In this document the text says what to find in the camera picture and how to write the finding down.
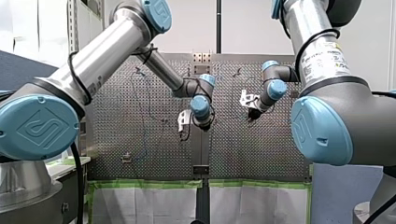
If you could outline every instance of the cable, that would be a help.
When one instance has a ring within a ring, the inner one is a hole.
[[[157,50],[158,48],[154,48],[154,45],[151,44],[150,48],[146,50],[145,52],[134,52],[131,55],[132,56],[139,56],[139,55],[146,55],[148,53],[148,56],[146,57],[145,61],[143,61],[143,64],[146,64],[146,62],[149,60],[151,57],[152,51]]]
[[[150,89],[151,89],[151,84],[149,83],[149,80],[147,79],[147,76],[146,76],[146,74],[144,74],[144,73],[142,73],[142,72],[140,72],[140,69],[136,72],[137,74],[139,74],[139,75],[141,75],[142,77],[143,77],[143,79],[145,79],[145,81],[146,81],[146,91],[147,91],[147,93],[148,93],[148,116],[151,118],[151,119],[154,119],[154,120],[157,120],[157,121],[161,121],[161,122],[166,122],[166,121],[168,121],[168,119],[167,118],[163,118],[163,119],[157,119],[157,118],[155,118],[152,114],[151,114],[151,93],[150,93]]]
[[[294,70],[296,71],[297,77],[301,77],[301,76],[300,76],[300,60],[301,60],[301,58],[303,57],[303,54],[304,54],[306,48],[308,48],[308,46],[309,46],[314,40],[316,40],[317,37],[319,37],[319,36],[321,36],[321,35],[324,35],[324,34],[326,34],[326,33],[330,33],[330,32],[336,33],[336,34],[337,34],[337,39],[338,39],[338,38],[340,37],[340,35],[341,35],[341,33],[340,33],[339,30],[336,30],[336,29],[333,29],[333,28],[331,28],[331,29],[326,29],[326,30],[322,30],[322,31],[320,31],[319,33],[314,34],[314,35],[312,35],[311,37],[309,37],[309,39],[308,39],[305,43],[303,43],[303,45],[300,47],[300,50],[299,50],[298,53],[297,53],[296,63],[295,63],[295,69],[294,69]]]
[[[396,195],[391,197],[387,202],[385,202],[381,207],[378,208],[363,224],[371,224],[378,218],[381,214],[387,211],[391,206],[396,203]]]
[[[76,164],[77,180],[78,180],[78,214],[77,224],[82,224],[84,215],[84,175],[82,173],[81,161],[79,159],[78,149],[76,143],[70,146],[73,152],[73,157]]]
[[[14,93],[15,91],[6,91],[0,93],[0,102],[5,101],[8,97],[10,97]]]
[[[386,92],[386,91],[372,91],[372,95],[388,96],[390,98],[396,99],[396,93]]]
[[[145,122],[145,117],[143,116],[142,104],[139,101],[139,97],[137,96],[137,92],[136,92],[136,90],[134,88],[134,83],[132,81],[131,81],[131,84],[132,84],[132,91],[134,92],[134,96],[136,97],[136,101],[137,101],[137,104],[139,106],[140,116],[141,116],[142,123],[143,123],[143,150],[140,151],[138,153],[138,156],[134,158],[135,161],[140,161],[140,160],[144,159],[148,155],[146,122]]]
[[[190,113],[190,125],[189,125],[189,132],[187,134],[186,138],[182,138],[182,133],[180,134],[180,142],[187,142],[190,138],[190,132],[191,132],[191,121],[192,121],[192,112]]]
[[[90,92],[87,90],[87,88],[84,86],[82,83],[81,79],[76,75],[76,72],[74,70],[73,66],[73,57],[78,53],[78,51],[74,51],[69,54],[69,57],[67,59],[67,64],[69,65],[70,69],[70,75],[72,75],[72,78],[77,82],[79,87],[84,91],[85,95],[87,96],[88,101],[85,103],[85,105],[89,105],[92,102],[92,96]]]
[[[285,23],[285,0],[282,0],[282,4],[280,4],[280,23],[282,24],[286,36],[290,39],[290,34]]]

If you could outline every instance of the perforated metal panel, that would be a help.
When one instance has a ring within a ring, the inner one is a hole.
[[[248,110],[239,106],[241,90],[260,94],[262,63],[277,60],[283,64],[292,57],[264,55],[214,55],[213,73],[217,85],[213,98],[217,123],[210,138],[211,178],[253,178],[283,181],[309,181],[309,163],[295,147],[290,128],[290,110],[299,91],[290,83],[288,93],[275,108],[252,123]]]
[[[192,55],[165,54],[186,76]],[[211,178],[305,181],[308,163],[292,143],[289,96],[257,123],[247,124],[239,105],[242,89],[259,93],[262,62],[290,62],[288,56],[212,55],[217,77],[213,96],[216,121],[210,137]],[[145,74],[136,73],[136,67]],[[290,84],[292,90],[299,86]],[[94,97],[87,117],[87,147],[94,157],[90,179],[192,179],[190,140],[179,142],[177,116],[188,100],[169,89],[141,62],[130,58]],[[132,163],[121,157],[131,153]]]
[[[180,74],[191,69],[192,57],[186,57],[170,61]],[[89,109],[92,134],[87,135],[87,145],[89,155],[95,157],[90,179],[191,179],[190,141],[180,143],[177,132],[177,116],[187,102],[172,98],[171,91],[140,61],[127,60]],[[122,163],[128,152],[132,162]]]

